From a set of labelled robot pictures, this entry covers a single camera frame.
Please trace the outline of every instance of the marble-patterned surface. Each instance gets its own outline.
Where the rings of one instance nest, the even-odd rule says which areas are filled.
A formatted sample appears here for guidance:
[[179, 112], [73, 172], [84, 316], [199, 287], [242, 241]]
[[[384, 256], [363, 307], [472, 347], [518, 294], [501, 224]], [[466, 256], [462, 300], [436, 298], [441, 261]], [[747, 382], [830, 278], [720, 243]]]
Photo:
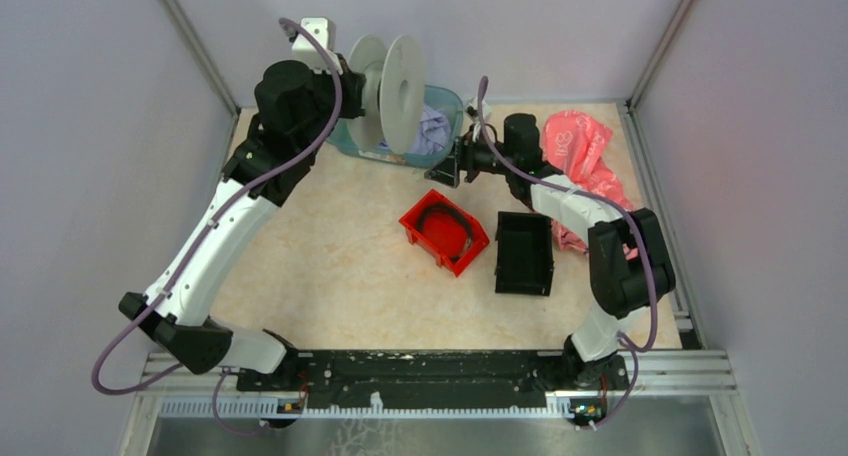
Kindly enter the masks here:
[[[496, 105], [492, 123], [515, 112], [539, 125], [565, 109], [585, 111], [615, 133], [604, 153], [638, 206], [635, 179], [613, 104]], [[245, 110], [234, 144], [246, 134]], [[560, 349], [592, 302], [588, 260], [554, 251], [550, 297], [494, 292], [498, 211], [526, 211], [503, 178], [482, 174], [451, 189], [423, 170], [351, 158], [331, 145], [233, 268], [213, 317], [268, 328], [311, 349]], [[436, 188], [477, 218], [492, 242], [459, 278], [410, 245], [398, 219]], [[660, 304], [656, 347], [679, 348], [671, 306]], [[649, 321], [631, 331], [647, 336]]]

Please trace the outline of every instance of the gray wall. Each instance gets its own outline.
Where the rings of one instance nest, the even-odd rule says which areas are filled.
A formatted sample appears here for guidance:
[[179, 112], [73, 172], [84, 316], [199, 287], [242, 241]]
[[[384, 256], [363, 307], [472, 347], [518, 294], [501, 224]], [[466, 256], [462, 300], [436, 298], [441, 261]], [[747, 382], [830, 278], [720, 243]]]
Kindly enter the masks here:
[[848, 0], [701, 0], [639, 114], [767, 455], [845, 454]]
[[336, 50], [362, 35], [422, 46], [427, 81], [492, 98], [624, 98], [680, 0], [180, 0], [236, 101], [289, 54], [277, 18], [327, 16]]
[[[113, 454], [88, 382], [202, 213], [228, 115], [156, 0], [0, 0], [0, 453]], [[138, 381], [134, 334], [106, 381]]]

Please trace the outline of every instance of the black box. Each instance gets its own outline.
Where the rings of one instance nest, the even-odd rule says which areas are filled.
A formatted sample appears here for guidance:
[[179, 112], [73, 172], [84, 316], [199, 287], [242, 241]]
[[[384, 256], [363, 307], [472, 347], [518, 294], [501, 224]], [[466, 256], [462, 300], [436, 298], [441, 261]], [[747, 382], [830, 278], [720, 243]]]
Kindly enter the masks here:
[[499, 211], [495, 239], [495, 292], [550, 295], [554, 277], [550, 218]]

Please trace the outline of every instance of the plastic basket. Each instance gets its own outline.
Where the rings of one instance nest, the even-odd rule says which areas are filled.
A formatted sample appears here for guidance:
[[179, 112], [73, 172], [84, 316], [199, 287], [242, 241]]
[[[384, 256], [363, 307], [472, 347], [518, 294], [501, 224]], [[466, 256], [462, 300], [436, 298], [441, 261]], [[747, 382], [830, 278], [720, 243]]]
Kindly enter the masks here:
[[402, 164], [406, 166], [415, 166], [418, 168], [431, 168], [439, 161], [445, 158], [453, 147], [453, 142], [459, 136], [459, 131], [462, 129], [462, 100], [453, 91], [437, 86], [427, 86], [424, 88], [424, 104], [433, 109], [441, 110], [448, 118], [448, 123], [451, 127], [451, 135], [448, 138], [448, 144], [438, 153], [433, 154], [394, 154], [388, 149], [374, 148], [370, 151], [363, 151], [356, 147], [356, 144], [350, 138], [350, 132], [347, 129], [347, 123], [342, 121], [336, 125], [336, 129], [330, 134], [327, 142], [339, 148], [348, 156], [357, 158], [371, 159], [374, 161], [383, 161], [386, 163]]
[[500, 211], [495, 239], [495, 292], [549, 296], [554, 277], [550, 218]]

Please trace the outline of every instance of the red plastic bin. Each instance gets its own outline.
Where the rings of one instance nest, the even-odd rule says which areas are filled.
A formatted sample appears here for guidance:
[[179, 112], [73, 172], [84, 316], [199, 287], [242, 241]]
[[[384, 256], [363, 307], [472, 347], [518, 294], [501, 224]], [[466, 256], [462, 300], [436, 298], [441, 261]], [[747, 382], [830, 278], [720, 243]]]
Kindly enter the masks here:
[[[417, 228], [421, 213], [426, 208], [438, 203], [459, 211], [471, 226], [471, 245], [456, 261], [452, 261], [452, 258], [462, 252], [468, 240], [465, 228], [456, 219], [448, 214], [433, 212], [427, 215], [421, 225], [420, 232]], [[489, 245], [489, 238], [483, 231], [480, 222], [435, 189], [431, 189], [420, 201], [415, 203], [415, 206], [407, 211], [399, 222], [406, 228], [406, 237], [409, 244], [418, 244], [424, 248], [436, 258], [436, 265], [447, 267], [456, 276], [459, 276], [471, 264], [471, 261]]]

